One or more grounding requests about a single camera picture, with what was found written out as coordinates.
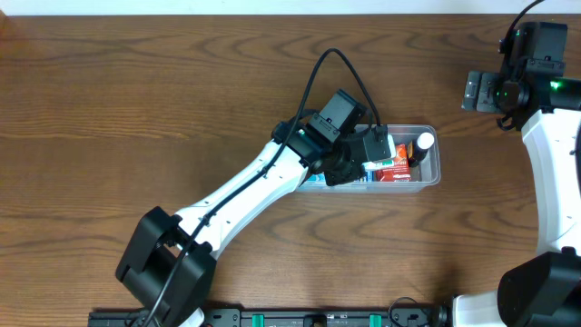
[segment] small bottle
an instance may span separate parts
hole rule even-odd
[[[429,148],[434,145],[434,135],[422,133],[417,139],[408,144],[408,165],[417,167],[426,158]]]

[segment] clear plastic container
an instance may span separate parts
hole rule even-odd
[[[357,125],[356,130],[363,130],[366,125]],[[439,149],[436,130],[428,125],[388,125],[395,145],[409,144],[422,133],[434,135],[434,145],[429,148],[426,158],[415,168],[410,168],[411,182],[352,182],[337,186],[327,186],[324,181],[307,181],[298,189],[299,192],[314,193],[417,193],[426,186],[439,183]]]

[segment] green connector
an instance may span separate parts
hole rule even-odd
[[[252,315],[252,327],[264,327],[264,316],[261,314]]]
[[[370,314],[369,327],[381,327],[381,316],[378,314]]]

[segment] green led light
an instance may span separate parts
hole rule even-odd
[[[556,91],[562,84],[560,82],[551,82],[551,87]]]

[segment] black mount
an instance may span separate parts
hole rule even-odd
[[[143,304],[152,308],[167,281],[176,257],[165,246],[184,246],[188,235],[179,227],[181,218],[155,207],[137,224],[115,276]],[[205,301],[212,285],[216,260],[208,243],[197,243],[184,257],[155,318],[163,326],[179,326]]]
[[[544,253],[505,273],[498,311],[509,327],[581,325],[581,258],[575,249]]]
[[[325,173],[328,186],[358,180],[366,175],[363,163],[391,157],[386,125],[369,124],[367,130],[355,133],[367,111],[339,89],[320,113],[312,113],[306,124],[298,125],[287,146],[300,155],[309,173]],[[290,128],[289,122],[278,124],[272,131],[274,141],[282,143]]]
[[[462,108],[504,114],[497,123],[505,131],[520,131],[538,110],[581,110],[581,81],[563,78],[566,34],[564,24],[521,24],[501,43],[499,74],[468,74]]]

